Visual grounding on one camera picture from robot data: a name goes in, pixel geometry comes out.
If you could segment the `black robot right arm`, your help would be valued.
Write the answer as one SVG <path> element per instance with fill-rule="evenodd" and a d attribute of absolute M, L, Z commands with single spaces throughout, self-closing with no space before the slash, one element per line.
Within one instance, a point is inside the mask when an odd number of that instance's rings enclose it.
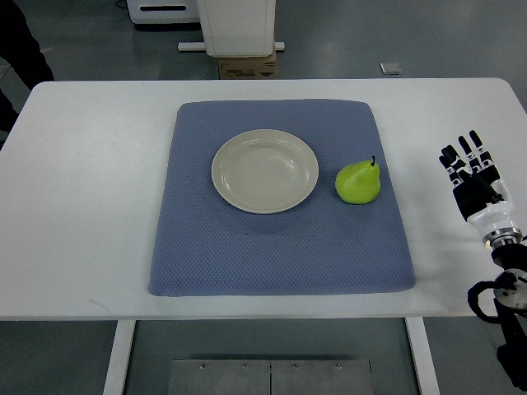
<path fill-rule="evenodd" d="M 519 317 L 526 316 L 526 246 L 503 244 L 492 250 L 493 262 L 503 272 L 493 281 L 480 281 L 468 291 L 473 313 L 486 323 L 501 327 L 505 343 L 497 348 L 497 359 L 514 387 L 526 390 L 526 332 Z M 479 296 L 492 290 L 497 314 L 489 316 L 479 306 Z"/>

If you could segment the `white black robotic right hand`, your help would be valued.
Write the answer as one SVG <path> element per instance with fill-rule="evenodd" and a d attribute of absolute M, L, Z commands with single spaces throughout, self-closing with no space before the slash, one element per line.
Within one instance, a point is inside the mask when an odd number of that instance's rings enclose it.
<path fill-rule="evenodd" d="M 525 235 L 513 219 L 515 205 L 491 153 L 474 130 L 458 141 L 462 152 L 446 146 L 439 161 L 452 183 L 461 216 L 488 249 L 521 243 Z"/>

